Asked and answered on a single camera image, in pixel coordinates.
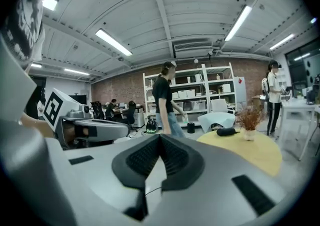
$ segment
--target round table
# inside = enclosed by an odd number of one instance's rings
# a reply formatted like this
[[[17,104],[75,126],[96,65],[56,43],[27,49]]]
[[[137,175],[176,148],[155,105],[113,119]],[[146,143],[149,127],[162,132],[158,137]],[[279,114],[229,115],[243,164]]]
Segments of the round table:
[[[230,136],[219,136],[217,131],[208,132],[197,141],[234,152],[271,176],[276,176],[280,170],[282,155],[278,145],[258,131],[255,131],[254,141],[244,139],[243,129]]]

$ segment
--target ceiling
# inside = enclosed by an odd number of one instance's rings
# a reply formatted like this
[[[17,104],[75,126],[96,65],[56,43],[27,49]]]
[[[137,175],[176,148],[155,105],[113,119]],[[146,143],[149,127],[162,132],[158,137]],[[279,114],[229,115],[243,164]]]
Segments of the ceiling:
[[[224,41],[246,5],[251,13]],[[43,9],[42,68],[30,73],[94,83],[163,61],[205,57],[210,50],[217,57],[269,60],[318,37],[312,18],[303,0],[58,0],[54,11]],[[95,36],[99,29],[132,55]],[[290,34],[294,38],[270,53]],[[175,50],[175,45],[204,41],[212,48]]]

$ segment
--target ceiling light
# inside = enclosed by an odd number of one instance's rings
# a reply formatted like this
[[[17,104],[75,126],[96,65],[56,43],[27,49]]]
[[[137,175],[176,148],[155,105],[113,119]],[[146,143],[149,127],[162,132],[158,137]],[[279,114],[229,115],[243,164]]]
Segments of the ceiling light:
[[[109,36],[104,30],[99,29],[96,33],[96,36],[103,39],[105,42],[109,43],[114,48],[118,49],[121,53],[125,54],[126,56],[132,56],[132,53],[119,44],[116,40],[114,40],[111,36]]]
[[[280,46],[281,44],[283,44],[284,42],[288,41],[289,39],[293,38],[295,35],[290,34],[289,36],[287,36],[286,38],[284,38],[283,40],[281,40],[280,42],[276,43],[274,46],[270,47],[270,50],[275,49],[276,47]]]
[[[50,10],[55,10],[58,0],[42,0],[42,5]]]
[[[307,57],[307,56],[309,56],[309,55],[310,55],[310,53],[308,52],[308,53],[302,55],[301,57],[302,57],[302,58],[305,58],[305,57]]]
[[[31,67],[42,68],[42,66],[40,64],[34,64],[34,63],[31,64]]]
[[[87,75],[87,76],[90,75],[89,73],[85,73],[85,72],[81,72],[81,71],[76,71],[76,70],[68,69],[68,68],[65,68],[64,71],[66,71],[66,72],[78,73],[78,74]]]
[[[252,8],[250,6],[247,6],[247,5],[245,6],[244,10],[240,14],[240,17],[236,21],[235,25],[233,26],[229,34],[226,36],[225,41],[229,41],[232,39],[232,37],[236,34],[238,29],[240,28],[240,26],[244,23],[247,16],[250,14],[251,10]]]

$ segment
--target brick wall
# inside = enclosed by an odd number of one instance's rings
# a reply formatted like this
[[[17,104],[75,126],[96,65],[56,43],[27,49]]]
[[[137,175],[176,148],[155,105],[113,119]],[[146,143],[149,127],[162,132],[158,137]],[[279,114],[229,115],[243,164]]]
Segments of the brick wall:
[[[266,61],[240,58],[214,58],[211,60],[213,67],[232,65],[235,77],[244,77],[246,86],[246,97],[251,102],[251,97],[261,93],[261,80],[266,76],[268,63]],[[210,67],[209,60],[199,60],[199,67],[205,64]],[[177,62],[176,70],[188,70],[195,67],[193,61]],[[137,104],[145,105],[144,81],[145,75],[158,74],[161,65],[146,67],[140,70],[128,72],[112,78],[105,79],[92,84],[92,101],[100,101],[102,104],[117,99],[118,102],[129,102],[133,100]]]

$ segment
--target flower vase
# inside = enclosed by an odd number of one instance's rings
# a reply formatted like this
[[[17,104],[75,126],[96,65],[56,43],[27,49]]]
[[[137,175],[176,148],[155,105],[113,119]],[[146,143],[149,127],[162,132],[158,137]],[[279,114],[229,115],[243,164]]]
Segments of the flower vase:
[[[244,130],[243,137],[246,141],[254,141],[255,140],[255,131],[254,130]]]

